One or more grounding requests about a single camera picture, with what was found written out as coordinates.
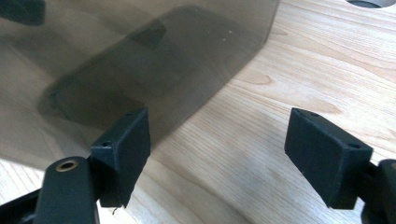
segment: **wood grain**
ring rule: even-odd
[[[2,20],[2,157],[44,169],[87,156],[143,105],[156,144],[254,57],[278,0],[160,2],[54,0],[41,26]]]
[[[362,202],[327,209],[285,155],[289,112],[318,112],[374,162],[396,159],[395,36],[396,6],[282,1],[260,53],[156,146],[130,205],[103,223],[360,223]],[[1,165],[0,203],[38,187],[41,172]]]

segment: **black clamp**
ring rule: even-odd
[[[365,224],[396,224],[396,161],[370,163],[373,149],[322,116],[293,108],[286,154],[327,206],[353,209]]]
[[[99,223],[103,207],[126,206],[150,155],[146,108],[118,120],[91,146],[46,170],[42,189],[0,206],[0,223]]]

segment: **black plastic bracket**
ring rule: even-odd
[[[310,111],[293,108],[285,152],[327,206],[353,209],[366,203],[366,224],[396,224],[396,161],[370,163],[373,149]]]
[[[0,0],[0,17],[21,24],[43,24],[45,12],[44,0]]]
[[[103,207],[126,206],[150,155],[146,108],[119,119],[91,146],[88,159],[53,163],[42,189],[0,206],[0,223],[99,223]]]

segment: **wooden table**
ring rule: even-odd
[[[125,210],[102,223],[359,223],[327,209],[284,153],[290,109],[315,111],[396,158],[396,6],[283,0],[267,44],[158,144]],[[0,162],[0,203],[42,171]]]

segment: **black plastic block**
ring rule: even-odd
[[[146,108],[118,120],[91,145],[92,169],[102,178],[103,207],[126,206],[150,155]]]
[[[353,209],[355,183],[369,165],[371,147],[322,116],[293,108],[285,151],[327,206]]]

